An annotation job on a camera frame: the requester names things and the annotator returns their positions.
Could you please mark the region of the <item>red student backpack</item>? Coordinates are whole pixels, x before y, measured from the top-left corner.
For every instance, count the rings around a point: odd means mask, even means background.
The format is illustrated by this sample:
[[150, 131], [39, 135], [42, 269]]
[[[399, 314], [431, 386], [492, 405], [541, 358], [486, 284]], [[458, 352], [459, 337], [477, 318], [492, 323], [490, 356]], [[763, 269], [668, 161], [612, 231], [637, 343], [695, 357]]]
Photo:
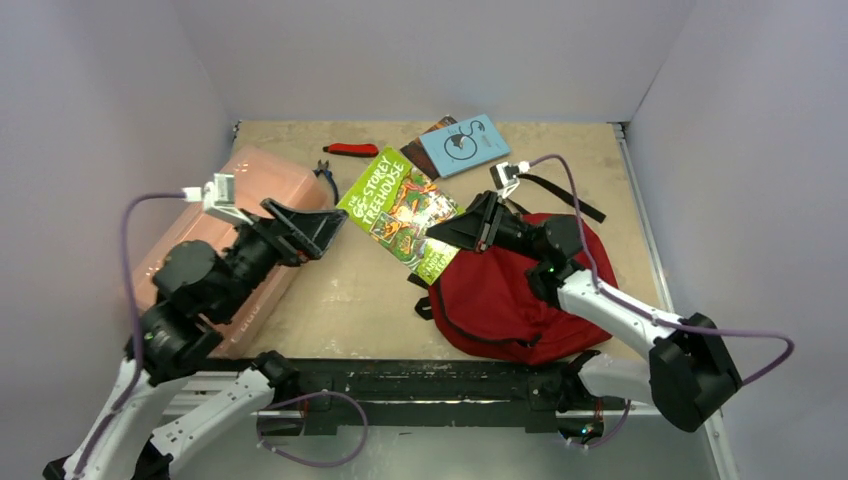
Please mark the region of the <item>red student backpack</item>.
[[556, 298], [567, 274], [592, 266], [601, 280], [617, 284], [600, 237], [572, 214], [531, 213], [512, 201], [504, 204], [541, 230], [541, 254], [458, 248], [417, 303], [417, 314], [434, 321], [466, 354], [526, 365], [554, 362], [610, 340], [601, 327], [561, 310]]

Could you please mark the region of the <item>green illustrated book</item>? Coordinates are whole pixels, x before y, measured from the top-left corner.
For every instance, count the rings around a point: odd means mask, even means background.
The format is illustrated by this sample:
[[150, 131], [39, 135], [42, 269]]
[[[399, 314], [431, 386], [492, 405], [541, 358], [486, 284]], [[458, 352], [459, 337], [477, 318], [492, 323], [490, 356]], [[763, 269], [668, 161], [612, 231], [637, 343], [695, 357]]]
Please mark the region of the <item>green illustrated book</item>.
[[338, 207], [355, 225], [432, 285], [458, 253], [427, 230], [464, 212], [398, 150], [386, 147], [343, 195]]

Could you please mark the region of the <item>light blue book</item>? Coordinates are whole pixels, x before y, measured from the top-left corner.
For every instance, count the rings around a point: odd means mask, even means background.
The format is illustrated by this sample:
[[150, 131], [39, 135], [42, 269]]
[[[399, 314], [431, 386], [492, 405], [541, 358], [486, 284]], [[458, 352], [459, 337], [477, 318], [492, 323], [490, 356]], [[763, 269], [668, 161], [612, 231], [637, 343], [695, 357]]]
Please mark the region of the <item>light blue book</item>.
[[486, 114], [425, 133], [420, 141], [440, 178], [476, 168], [512, 151]]

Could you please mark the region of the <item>dark brown book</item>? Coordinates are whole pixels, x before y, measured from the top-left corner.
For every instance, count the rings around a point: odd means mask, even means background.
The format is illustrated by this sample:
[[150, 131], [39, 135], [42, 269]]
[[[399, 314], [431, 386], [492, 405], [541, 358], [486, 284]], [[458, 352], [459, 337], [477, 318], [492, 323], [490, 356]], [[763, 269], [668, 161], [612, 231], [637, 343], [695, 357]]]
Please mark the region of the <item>dark brown book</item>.
[[430, 126], [427, 130], [425, 130], [419, 137], [416, 137], [408, 144], [400, 148], [400, 152], [406, 157], [407, 160], [411, 162], [413, 166], [415, 166], [418, 170], [424, 173], [431, 180], [436, 180], [440, 177], [433, 161], [431, 160], [429, 154], [426, 152], [421, 137], [424, 134], [431, 133], [448, 126], [454, 125], [457, 123], [457, 120], [451, 115], [443, 116], [438, 122]]

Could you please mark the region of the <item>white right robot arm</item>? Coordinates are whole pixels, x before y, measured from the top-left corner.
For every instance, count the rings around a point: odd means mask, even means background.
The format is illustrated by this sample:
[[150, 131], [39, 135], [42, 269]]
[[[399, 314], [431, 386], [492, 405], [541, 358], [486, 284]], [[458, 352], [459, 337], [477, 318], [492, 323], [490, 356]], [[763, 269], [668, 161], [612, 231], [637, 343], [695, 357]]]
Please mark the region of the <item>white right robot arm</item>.
[[532, 295], [599, 327], [637, 352], [643, 364], [601, 354], [573, 362], [561, 381], [564, 399], [584, 407], [602, 396], [654, 406], [673, 426], [697, 430], [745, 380], [724, 343], [727, 332], [707, 316], [682, 318], [647, 305], [600, 278], [579, 215], [528, 220], [491, 192], [467, 212], [427, 229], [428, 237], [474, 253], [494, 248], [534, 260], [524, 273]]

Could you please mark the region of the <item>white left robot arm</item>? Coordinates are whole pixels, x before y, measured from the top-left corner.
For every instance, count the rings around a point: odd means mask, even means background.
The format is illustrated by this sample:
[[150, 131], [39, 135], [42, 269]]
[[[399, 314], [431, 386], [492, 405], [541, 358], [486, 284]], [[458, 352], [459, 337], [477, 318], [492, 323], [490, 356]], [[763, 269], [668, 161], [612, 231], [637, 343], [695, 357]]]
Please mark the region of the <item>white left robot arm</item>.
[[165, 255], [153, 277], [155, 304], [131, 313], [131, 337], [109, 399], [79, 448], [50, 461], [44, 478], [169, 479], [239, 416], [295, 402], [299, 371], [268, 351], [198, 409], [161, 423], [221, 344], [219, 326], [233, 320], [276, 267], [320, 259], [348, 217], [340, 209], [289, 209], [269, 198], [261, 205], [264, 216], [236, 212], [236, 238], [222, 251], [191, 240]]

